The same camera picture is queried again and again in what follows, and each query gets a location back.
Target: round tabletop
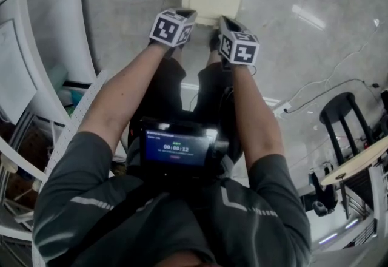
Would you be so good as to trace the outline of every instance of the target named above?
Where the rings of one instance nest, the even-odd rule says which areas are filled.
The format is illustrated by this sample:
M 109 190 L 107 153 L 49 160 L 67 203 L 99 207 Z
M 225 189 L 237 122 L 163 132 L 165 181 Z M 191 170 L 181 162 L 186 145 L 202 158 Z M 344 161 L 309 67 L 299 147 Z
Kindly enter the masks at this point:
M 385 137 L 326 175 L 321 184 L 335 184 L 357 174 L 376 161 L 387 149 L 388 137 Z
M 340 121 L 341 117 L 345 117 L 352 110 L 352 106 L 349 103 L 349 99 L 355 99 L 354 94 L 351 92 L 341 93 L 332 98 L 329 103 L 325 105 L 322 112 L 319 115 L 321 123 L 325 124 L 323 114 L 326 113 L 330 124 Z

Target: forearm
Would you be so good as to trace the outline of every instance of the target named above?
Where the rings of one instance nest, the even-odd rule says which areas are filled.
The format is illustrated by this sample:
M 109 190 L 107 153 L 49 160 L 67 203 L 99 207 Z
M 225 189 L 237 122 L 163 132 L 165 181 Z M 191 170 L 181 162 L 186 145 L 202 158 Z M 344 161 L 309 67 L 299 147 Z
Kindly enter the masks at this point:
M 114 76 L 97 94 L 79 131 L 99 135 L 114 154 L 166 51 L 167 47 L 152 44 Z
M 247 170 L 270 154 L 284 154 L 279 124 L 246 66 L 233 66 L 236 123 Z

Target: t-shirt sleeve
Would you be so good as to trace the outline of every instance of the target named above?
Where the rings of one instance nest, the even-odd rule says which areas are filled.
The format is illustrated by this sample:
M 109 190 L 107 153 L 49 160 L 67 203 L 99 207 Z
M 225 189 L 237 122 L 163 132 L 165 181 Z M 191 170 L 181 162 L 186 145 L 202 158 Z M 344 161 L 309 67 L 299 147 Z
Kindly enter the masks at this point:
M 112 156 L 108 144 L 98 135 L 77 133 L 38 196 L 35 225 L 54 217 L 73 197 L 105 182 Z
M 292 183 L 286 159 L 282 155 L 259 159 L 249 171 L 249 183 L 282 221 L 296 258 L 306 261 L 310 257 L 310 223 Z

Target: strap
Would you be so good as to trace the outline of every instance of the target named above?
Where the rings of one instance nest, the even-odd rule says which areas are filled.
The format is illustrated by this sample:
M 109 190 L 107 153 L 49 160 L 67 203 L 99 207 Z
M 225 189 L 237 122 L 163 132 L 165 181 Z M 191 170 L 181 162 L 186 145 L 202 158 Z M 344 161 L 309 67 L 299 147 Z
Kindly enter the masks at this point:
M 144 206 L 147 201 L 155 198 L 160 191 L 149 185 L 140 185 L 138 188 L 127 194 L 123 202 L 113 208 L 113 210 L 101 217 L 97 223 L 89 230 L 80 244 L 69 249 L 63 255 L 50 260 L 48 267 L 53 266 L 71 266 L 76 258 L 94 245 L 99 239 L 103 238 L 110 231 L 121 225 L 126 219 L 132 216 L 138 208 Z

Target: marble floor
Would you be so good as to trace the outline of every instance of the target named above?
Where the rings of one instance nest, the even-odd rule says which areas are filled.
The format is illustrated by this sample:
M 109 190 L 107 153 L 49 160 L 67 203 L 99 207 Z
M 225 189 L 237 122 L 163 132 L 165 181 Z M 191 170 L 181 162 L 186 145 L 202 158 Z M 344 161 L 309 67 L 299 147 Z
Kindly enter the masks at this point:
M 180 0 L 83 2 L 95 64 L 111 75 L 147 45 L 156 14 L 180 6 Z M 237 19 L 260 40 L 254 78 L 262 94 L 272 102 L 289 102 L 289 110 L 348 79 L 388 86 L 388 0 L 242 0 Z M 183 51 L 186 107 L 195 96 L 196 74 L 207 61 L 209 33 L 206 27 L 198 27 Z M 290 173 L 298 188 L 308 184 L 310 167 L 320 174 L 320 164 L 333 159 L 319 113 L 332 97 L 345 91 L 355 94 L 367 122 L 374 125 L 383 110 L 375 99 L 381 89 L 366 87 L 361 81 L 344 83 L 295 113 L 278 115 Z M 354 115 L 349 115 L 349 126 L 354 137 L 362 136 Z M 349 151 L 344 132 L 335 130 L 344 152 Z M 234 176 L 246 178 L 243 161 Z

